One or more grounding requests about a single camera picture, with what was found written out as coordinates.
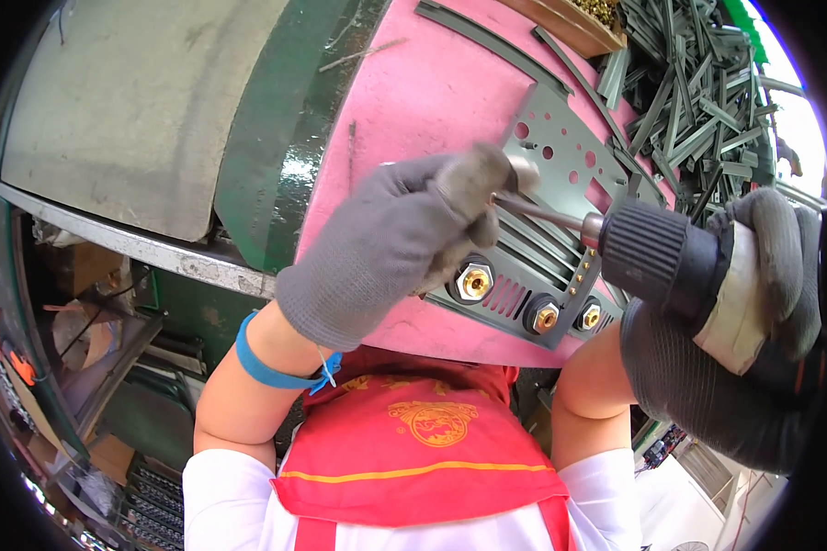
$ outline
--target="white shirt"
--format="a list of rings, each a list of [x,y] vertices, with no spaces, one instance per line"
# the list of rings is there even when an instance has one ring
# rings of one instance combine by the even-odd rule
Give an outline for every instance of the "white shirt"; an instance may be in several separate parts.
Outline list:
[[[640,549],[640,512],[631,450],[605,451],[558,473],[578,551]],[[238,451],[206,450],[183,474],[186,551],[293,551],[297,518],[272,491],[275,475]],[[338,551],[551,551],[538,505],[465,522],[410,528],[337,525]]]

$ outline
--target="hex nut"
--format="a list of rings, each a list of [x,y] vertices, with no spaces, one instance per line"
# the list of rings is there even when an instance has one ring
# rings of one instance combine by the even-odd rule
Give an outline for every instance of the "hex nut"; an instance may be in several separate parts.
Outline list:
[[[532,321],[532,329],[541,335],[555,326],[560,313],[560,309],[554,304],[546,304],[536,312],[536,317]]]
[[[466,301],[479,301],[493,287],[493,273],[486,264],[470,262],[454,281],[459,296]]]
[[[600,304],[592,304],[582,312],[582,318],[579,323],[582,326],[582,331],[591,331],[600,322]]]

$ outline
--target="white sleeve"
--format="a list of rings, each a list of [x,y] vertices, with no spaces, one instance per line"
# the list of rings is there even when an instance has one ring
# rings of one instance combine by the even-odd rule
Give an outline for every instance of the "white sleeve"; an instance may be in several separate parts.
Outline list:
[[[184,549],[254,551],[264,534],[275,475],[239,451],[205,450],[183,474]]]
[[[604,451],[558,474],[570,491],[567,509],[580,551],[640,549],[643,536],[631,450]]]

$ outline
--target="red vest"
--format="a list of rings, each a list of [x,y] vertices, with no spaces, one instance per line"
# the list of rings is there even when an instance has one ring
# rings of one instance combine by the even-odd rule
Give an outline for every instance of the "red vest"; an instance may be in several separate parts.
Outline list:
[[[575,548],[569,493],[508,408],[517,368],[368,347],[341,365],[337,388],[304,399],[307,421],[272,483],[299,518],[295,550],[333,549],[337,523],[399,528],[533,503],[554,549]]]

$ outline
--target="pink surface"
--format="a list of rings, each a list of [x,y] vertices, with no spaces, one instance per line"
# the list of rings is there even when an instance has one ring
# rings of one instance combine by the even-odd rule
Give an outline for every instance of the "pink surface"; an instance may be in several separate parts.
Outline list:
[[[587,94],[548,47],[530,36],[533,23],[498,2],[443,0],[455,11],[506,38],[558,75],[575,92],[569,105],[605,141],[610,130]],[[532,80],[472,40],[414,13],[417,0],[394,0],[372,46],[408,41],[366,57],[355,76],[324,152],[298,258],[357,181],[379,163],[461,151],[474,140],[497,142]],[[594,85],[597,73],[562,45]],[[633,119],[621,101],[613,118]],[[348,127],[355,122],[352,174]],[[606,293],[599,282],[598,289]],[[406,299],[364,344],[408,354],[521,367],[556,368],[581,345],[567,336],[554,351],[454,314],[420,299]]]

